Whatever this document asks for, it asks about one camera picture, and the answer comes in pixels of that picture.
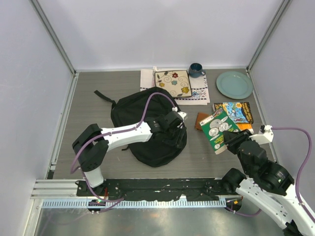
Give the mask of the green coin collecting book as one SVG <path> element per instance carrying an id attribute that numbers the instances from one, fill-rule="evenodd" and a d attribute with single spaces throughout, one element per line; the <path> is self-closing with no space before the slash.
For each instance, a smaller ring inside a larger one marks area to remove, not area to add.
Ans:
<path id="1" fill-rule="evenodd" d="M 215 154 L 220 154 L 227 149 L 224 144 L 224 131 L 240 131 L 239 127 L 232 121 L 222 107 L 219 107 L 199 124 Z"/>

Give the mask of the black student backpack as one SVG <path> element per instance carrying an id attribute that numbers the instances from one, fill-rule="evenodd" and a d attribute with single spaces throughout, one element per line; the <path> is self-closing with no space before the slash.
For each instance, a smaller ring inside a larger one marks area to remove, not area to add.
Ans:
<path id="1" fill-rule="evenodd" d="M 94 93 L 105 101 L 112 103 L 111 120 L 115 127 L 131 125 L 139 122 L 142 118 L 146 102 L 149 96 L 154 92 L 160 92 L 166 95 L 154 95 L 148 105 L 145 119 L 160 118 L 171 112 L 173 105 L 179 107 L 174 98 L 166 90 L 158 87 L 152 87 L 121 98 L 118 102 L 103 95 L 98 90 Z M 151 167 L 160 167 L 168 164 L 176 158 L 187 144 L 187 132 L 183 132 L 182 140 L 179 146 L 171 146 L 167 138 L 152 137 L 147 142 L 138 142 L 129 144 L 128 148 L 135 158 Z"/>

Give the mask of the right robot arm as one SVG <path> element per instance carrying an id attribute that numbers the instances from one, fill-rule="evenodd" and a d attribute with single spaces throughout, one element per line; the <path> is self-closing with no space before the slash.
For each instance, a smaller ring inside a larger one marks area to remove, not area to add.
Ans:
<path id="1" fill-rule="evenodd" d="M 230 169 L 222 178 L 222 188 L 227 194 L 237 193 L 250 200 L 277 223 L 285 236 L 313 236 L 315 213 L 299 192 L 300 175 L 310 157 L 312 139 L 306 130 L 301 130 L 309 147 L 297 177 L 293 178 L 286 168 L 269 160 L 261 147 L 272 142 L 275 130 L 263 125 L 255 135 L 248 130 L 223 132 L 227 149 L 237 155 L 243 169 Z"/>

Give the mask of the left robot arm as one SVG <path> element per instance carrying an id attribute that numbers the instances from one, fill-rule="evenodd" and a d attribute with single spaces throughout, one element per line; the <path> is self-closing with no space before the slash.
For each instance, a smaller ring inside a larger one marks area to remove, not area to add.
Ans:
<path id="1" fill-rule="evenodd" d="M 89 125 L 73 142 L 76 161 L 84 174 L 88 191 L 100 196 L 105 189 L 100 166 L 107 152 L 125 145 L 136 144 L 136 151 L 148 151 L 150 157 L 156 150 L 175 152 L 183 146 L 187 118 L 185 112 L 171 111 L 158 118 L 145 118 L 138 123 L 116 128 Z"/>

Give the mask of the orange paperback book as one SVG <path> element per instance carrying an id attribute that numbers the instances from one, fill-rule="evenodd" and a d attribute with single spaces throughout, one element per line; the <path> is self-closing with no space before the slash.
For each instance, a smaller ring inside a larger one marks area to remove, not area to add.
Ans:
<path id="1" fill-rule="evenodd" d="M 250 123 L 238 123 L 237 126 L 241 131 L 248 129 L 251 133 L 254 133 L 253 127 Z"/>

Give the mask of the colourful treehouse storey book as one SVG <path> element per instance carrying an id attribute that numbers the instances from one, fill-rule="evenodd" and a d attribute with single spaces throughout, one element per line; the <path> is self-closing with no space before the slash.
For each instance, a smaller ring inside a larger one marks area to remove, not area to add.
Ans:
<path id="1" fill-rule="evenodd" d="M 236 124 L 254 123 L 249 102 L 222 102 L 213 104 L 214 111 L 220 107 L 224 109 L 230 119 Z"/>

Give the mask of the brown leather wallet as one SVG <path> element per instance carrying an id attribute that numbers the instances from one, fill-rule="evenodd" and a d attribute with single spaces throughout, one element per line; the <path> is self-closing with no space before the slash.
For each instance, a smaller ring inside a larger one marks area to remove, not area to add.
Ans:
<path id="1" fill-rule="evenodd" d="M 195 128 L 196 130 L 202 131 L 200 122 L 201 122 L 202 120 L 204 120 L 205 118 L 207 118 L 208 116 L 209 116 L 209 114 L 207 114 L 207 113 L 199 112 L 199 113 L 197 114 L 197 117 L 196 117 L 196 121 L 195 121 L 195 126 L 194 126 L 194 128 Z"/>

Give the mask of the square floral ceramic plate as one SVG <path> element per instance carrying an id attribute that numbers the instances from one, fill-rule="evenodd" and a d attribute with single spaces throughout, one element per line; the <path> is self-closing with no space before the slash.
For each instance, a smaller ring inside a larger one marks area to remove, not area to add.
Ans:
<path id="1" fill-rule="evenodd" d="M 192 97 L 189 74 L 186 70 L 157 71 L 155 86 L 166 90 L 173 98 Z"/>

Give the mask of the patterned white placemat cloth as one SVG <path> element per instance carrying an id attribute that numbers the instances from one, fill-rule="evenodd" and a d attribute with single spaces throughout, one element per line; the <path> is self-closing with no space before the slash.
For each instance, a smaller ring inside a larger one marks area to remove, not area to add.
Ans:
<path id="1" fill-rule="evenodd" d="M 140 70 L 140 90 L 144 91 L 156 87 L 154 74 L 157 71 L 173 71 L 177 69 L 141 69 Z M 189 76 L 192 97 L 174 98 L 179 105 L 207 105 L 210 103 L 209 90 L 206 75 L 198 78 Z"/>

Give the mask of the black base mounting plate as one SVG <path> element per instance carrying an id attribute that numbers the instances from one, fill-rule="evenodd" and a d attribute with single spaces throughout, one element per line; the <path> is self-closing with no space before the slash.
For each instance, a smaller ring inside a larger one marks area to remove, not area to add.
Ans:
<path id="1" fill-rule="evenodd" d="M 241 177 L 107 179 L 93 191 L 111 201 L 177 201 L 184 195 L 188 201 L 218 200 L 221 195 L 235 195 Z"/>

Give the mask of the round teal plate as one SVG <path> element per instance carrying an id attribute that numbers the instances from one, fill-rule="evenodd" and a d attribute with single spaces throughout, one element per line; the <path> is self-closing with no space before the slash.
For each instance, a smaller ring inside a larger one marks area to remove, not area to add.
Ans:
<path id="1" fill-rule="evenodd" d="M 237 71 L 221 73 L 216 79 L 216 86 L 221 94 L 232 99 L 245 99 L 253 92 L 251 79 Z"/>

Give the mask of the dark blue ceramic mug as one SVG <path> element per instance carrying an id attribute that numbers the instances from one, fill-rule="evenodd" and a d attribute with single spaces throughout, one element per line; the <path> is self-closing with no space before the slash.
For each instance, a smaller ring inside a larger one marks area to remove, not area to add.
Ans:
<path id="1" fill-rule="evenodd" d="M 199 63 L 192 63 L 189 67 L 189 76 L 191 78 L 198 78 L 200 76 L 204 76 L 206 73 Z"/>

